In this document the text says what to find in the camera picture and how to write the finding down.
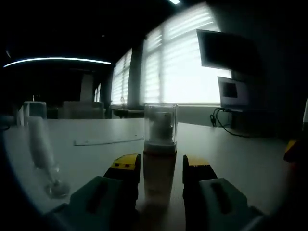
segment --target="white chair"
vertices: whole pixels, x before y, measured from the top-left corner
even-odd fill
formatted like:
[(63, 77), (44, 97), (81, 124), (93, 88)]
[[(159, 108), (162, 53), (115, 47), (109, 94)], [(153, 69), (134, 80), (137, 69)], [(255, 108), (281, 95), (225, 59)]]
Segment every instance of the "white chair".
[(105, 119), (102, 102), (64, 101), (63, 111), (59, 113), (63, 119)]

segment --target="led light strip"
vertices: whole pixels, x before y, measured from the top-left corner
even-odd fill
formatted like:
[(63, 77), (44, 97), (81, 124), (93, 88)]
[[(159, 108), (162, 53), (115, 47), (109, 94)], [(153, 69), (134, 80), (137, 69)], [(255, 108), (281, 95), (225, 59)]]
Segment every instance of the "led light strip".
[(30, 61), (40, 61), (40, 60), (73, 60), (73, 61), (83, 61), (83, 62), (90, 62), (90, 63), (98, 63), (98, 64), (111, 64), (110, 62), (104, 62), (99, 60), (92, 60), (92, 59), (78, 59), (78, 58), (65, 58), (65, 57), (50, 57), (50, 58), (33, 58), (33, 59), (23, 59), (20, 61), (16, 61), (10, 64), (6, 64), (3, 68), (11, 66), (13, 64), (30, 62)]

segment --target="white table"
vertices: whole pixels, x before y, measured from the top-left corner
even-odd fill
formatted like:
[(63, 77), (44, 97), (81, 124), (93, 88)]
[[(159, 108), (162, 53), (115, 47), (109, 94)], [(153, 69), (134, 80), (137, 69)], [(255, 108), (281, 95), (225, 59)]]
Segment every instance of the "white table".
[[(63, 178), (78, 190), (95, 176), (103, 176), (111, 163), (129, 153), (142, 153), (143, 140), (124, 143), (73, 146), (75, 139), (132, 137), (144, 133), (144, 119), (48, 120), (50, 138)], [(33, 204), (46, 213), (69, 202), (49, 199), (34, 174), (33, 163), (20, 128), (5, 132), (6, 148), (13, 170)], [(283, 161), (285, 143), (277, 139), (245, 139), (221, 128), (179, 123), (178, 154), (170, 204), (164, 230), (185, 229), (182, 199), (182, 157), (193, 154), (206, 158), (219, 178), (225, 178), (248, 198), (248, 203), (266, 214), (274, 212), (286, 192), (288, 164)], [(143, 163), (137, 209), (144, 204)]]

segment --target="cable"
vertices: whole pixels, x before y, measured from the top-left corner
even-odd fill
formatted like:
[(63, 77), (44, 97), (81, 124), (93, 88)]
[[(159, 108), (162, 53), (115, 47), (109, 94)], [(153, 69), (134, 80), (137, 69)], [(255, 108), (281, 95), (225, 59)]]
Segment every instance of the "cable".
[(213, 111), (213, 114), (210, 115), (210, 120), (211, 120), (211, 123), (213, 125), (213, 127), (217, 127), (216, 126), (216, 115), (215, 115), (215, 112), (217, 111), (217, 113), (221, 110), (224, 110), (223, 108), (219, 107), (219, 108), (215, 108), (214, 111)]
[(218, 119), (218, 112), (219, 111), (224, 111), (226, 112), (227, 110), (225, 109), (222, 109), (222, 110), (218, 110), (217, 113), (216, 113), (216, 117), (215, 117), (215, 120), (218, 121), (218, 123), (220, 124), (220, 127), (223, 128), (227, 133), (233, 135), (233, 136), (238, 136), (238, 137), (242, 137), (242, 138), (261, 138), (261, 137), (257, 137), (257, 136), (245, 136), (245, 135), (239, 135), (239, 134), (234, 134), (228, 130), (226, 130), (225, 126), (222, 125), (222, 123), (220, 122), (220, 120)]
[(226, 127), (226, 126), (231, 126), (231, 124), (228, 123), (228, 124), (224, 124), (223, 126), (224, 126), (224, 127)]

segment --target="glass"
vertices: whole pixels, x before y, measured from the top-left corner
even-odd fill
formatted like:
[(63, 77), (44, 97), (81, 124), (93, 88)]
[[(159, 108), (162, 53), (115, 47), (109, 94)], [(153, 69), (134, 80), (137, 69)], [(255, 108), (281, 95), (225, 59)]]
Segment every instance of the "glass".
[(176, 104), (145, 105), (145, 152), (176, 152), (177, 108)]
[(44, 189), (49, 197), (67, 196), (69, 186), (60, 177), (59, 166), (54, 160), (48, 136), (46, 103), (24, 102), (23, 114), (26, 139), (36, 175), (44, 184)]

